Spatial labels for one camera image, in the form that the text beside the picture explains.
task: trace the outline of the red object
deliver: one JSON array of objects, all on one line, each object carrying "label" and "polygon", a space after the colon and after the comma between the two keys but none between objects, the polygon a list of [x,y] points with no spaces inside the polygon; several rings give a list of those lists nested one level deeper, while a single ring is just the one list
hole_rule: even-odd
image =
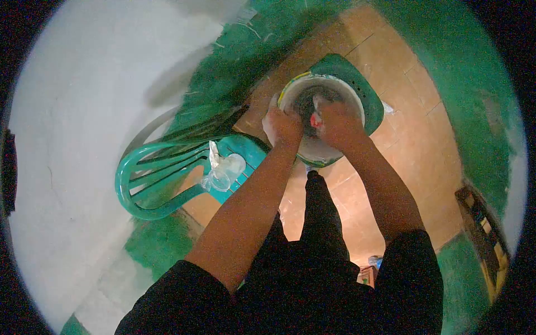
[{"label": "red object", "polygon": [[312,113],[311,114],[311,127],[313,128],[320,128],[320,126],[322,125],[322,120],[320,119],[320,117],[316,114],[316,113]]}]

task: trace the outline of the foot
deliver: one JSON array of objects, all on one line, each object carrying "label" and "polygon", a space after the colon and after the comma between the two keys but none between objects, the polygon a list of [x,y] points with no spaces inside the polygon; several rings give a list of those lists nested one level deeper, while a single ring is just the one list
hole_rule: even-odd
[{"label": "foot", "polygon": [[305,175],[308,175],[309,172],[311,172],[311,171],[316,171],[316,172],[318,172],[318,170],[320,170],[319,168],[315,168],[315,167],[309,166],[309,165],[307,165],[307,164],[305,164],[305,163],[303,163],[303,164],[305,165]]}]

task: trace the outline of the forearm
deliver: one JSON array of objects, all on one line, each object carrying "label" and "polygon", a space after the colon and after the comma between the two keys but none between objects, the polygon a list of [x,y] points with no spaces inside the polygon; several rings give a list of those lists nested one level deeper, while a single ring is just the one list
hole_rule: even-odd
[{"label": "forearm", "polygon": [[185,260],[203,268],[233,293],[273,223],[296,157],[297,145],[277,145],[223,203]]},{"label": "forearm", "polygon": [[370,138],[353,140],[344,155],[367,191],[376,223],[386,242],[398,233],[424,229],[415,199]]}]

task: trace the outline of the black shirt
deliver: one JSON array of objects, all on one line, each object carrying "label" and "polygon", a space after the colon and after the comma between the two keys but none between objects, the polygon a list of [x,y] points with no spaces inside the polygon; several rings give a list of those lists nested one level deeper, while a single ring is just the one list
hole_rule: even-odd
[{"label": "black shirt", "polygon": [[178,261],[134,305],[116,334],[440,333],[443,280],[428,234],[400,234],[385,250],[375,288],[352,264],[294,244],[284,262],[231,296],[197,265]]}]

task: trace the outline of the plastic bag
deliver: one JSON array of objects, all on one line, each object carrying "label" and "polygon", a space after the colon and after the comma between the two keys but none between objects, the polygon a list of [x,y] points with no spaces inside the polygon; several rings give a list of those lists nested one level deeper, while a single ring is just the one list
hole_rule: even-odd
[{"label": "plastic bag", "polygon": [[203,176],[199,184],[207,192],[212,188],[220,192],[226,192],[245,170],[245,160],[236,153],[221,157],[214,142],[209,143],[209,147],[211,170],[206,176]]}]

